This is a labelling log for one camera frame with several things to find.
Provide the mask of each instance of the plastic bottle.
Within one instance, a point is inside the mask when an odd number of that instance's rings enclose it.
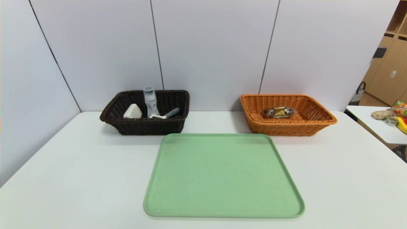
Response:
[[[144,101],[147,105],[147,117],[151,115],[160,115],[157,109],[157,99],[155,97],[155,90],[153,87],[146,87],[143,89]]]

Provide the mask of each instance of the green tray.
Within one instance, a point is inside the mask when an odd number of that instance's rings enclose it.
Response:
[[[169,134],[144,198],[151,216],[292,218],[305,205],[263,134]]]

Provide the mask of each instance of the basket rim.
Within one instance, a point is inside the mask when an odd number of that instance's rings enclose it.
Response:
[[[188,116],[189,113],[189,92],[186,90],[156,90],[155,92],[160,92],[160,93],[172,93],[172,92],[181,92],[186,95],[186,106],[184,108],[184,115],[180,117],[175,117],[175,118],[169,118],[169,119],[150,119],[150,118],[139,118],[139,119],[124,119],[124,118],[107,118],[107,114],[110,112],[110,110],[113,108],[113,105],[115,102],[120,98],[125,93],[133,93],[133,92],[142,92],[143,90],[128,90],[128,91],[122,91],[116,94],[116,96],[106,105],[106,107],[103,109],[99,119],[103,122],[106,123],[134,123],[135,121],[137,123],[150,123],[150,122],[179,122],[179,121],[185,121],[185,119]]]
[[[252,117],[251,113],[248,112],[247,104],[244,102],[246,97],[306,97],[315,103],[320,109],[327,112],[330,119],[327,120],[301,120],[301,121],[285,121],[281,119],[273,119],[270,121],[259,121]],[[308,95],[302,94],[244,94],[240,96],[240,101],[245,111],[245,115],[248,121],[256,123],[259,125],[271,124],[273,126],[329,126],[338,122],[335,116],[331,114],[324,106],[322,106],[318,101]]]

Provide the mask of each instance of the white table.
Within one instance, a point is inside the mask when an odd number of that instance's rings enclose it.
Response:
[[[1,229],[405,228],[407,165],[341,112],[312,137],[271,137],[306,210],[293,219],[154,218],[143,199],[163,136],[74,118],[0,188]],[[242,112],[190,112],[184,133],[249,132]]]
[[[361,122],[368,126],[375,132],[383,141],[389,144],[402,145],[402,159],[405,157],[405,146],[407,145],[407,134],[401,132],[396,126],[389,126],[382,120],[372,118],[372,112],[379,110],[387,110],[390,107],[377,107],[377,106],[347,106],[346,109],[350,111]]]

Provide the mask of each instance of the orange wicker basket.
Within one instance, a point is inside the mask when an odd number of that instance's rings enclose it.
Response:
[[[282,136],[311,136],[335,124],[336,118],[315,99],[306,95],[242,95],[249,128],[253,133]],[[289,106],[297,111],[289,118],[264,118],[268,108]]]

